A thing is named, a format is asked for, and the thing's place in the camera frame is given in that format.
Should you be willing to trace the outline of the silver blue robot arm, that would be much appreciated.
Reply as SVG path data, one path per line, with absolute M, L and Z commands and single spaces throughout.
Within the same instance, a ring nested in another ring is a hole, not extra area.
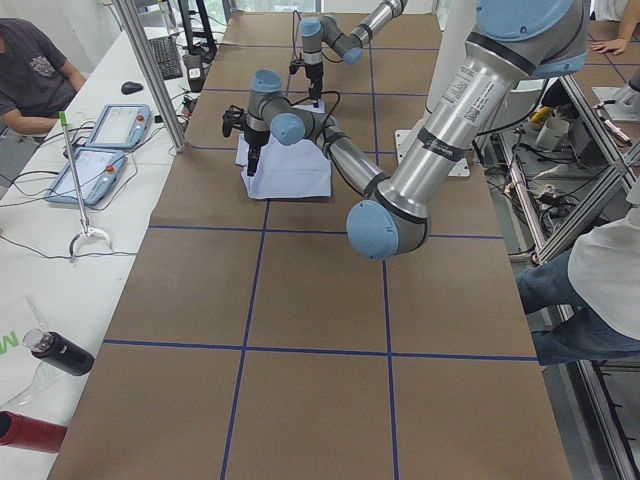
M 391 20 L 400 17 L 406 5 L 407 1 L 381 1 L 350 33 L 345 33 L 338 26 L 336 18 L 331 15 L 306 17 L 299 21 L 298 33 L 302 42 L 302 52 L 293 53 L 289 73 L 294 75 L 300 68 L 304 69 L 309 81 L 308 98 L 315 106 L 318 105 L 323 92 L 323 47 L 327 46 L 338 55 L 339 59 L 335 61 L 337 63 L 357 63 L 363 55 L 364 48 L 371 43 L 374 36 Z
M 479 1 L 464 42 L 465 59 L 392 174 L 369 162 L 329 114 L 295 108 L 280 76 L 258 70 L 238 122 L 255 172 L 270 139 L 314 143 L 361 195 L 346 222 L 351 246 L 369 259 L 411 252 L 430 232 L 428 205 L 473 139 L 521 80 L 580 70 L 586 58 L 586 1 Z

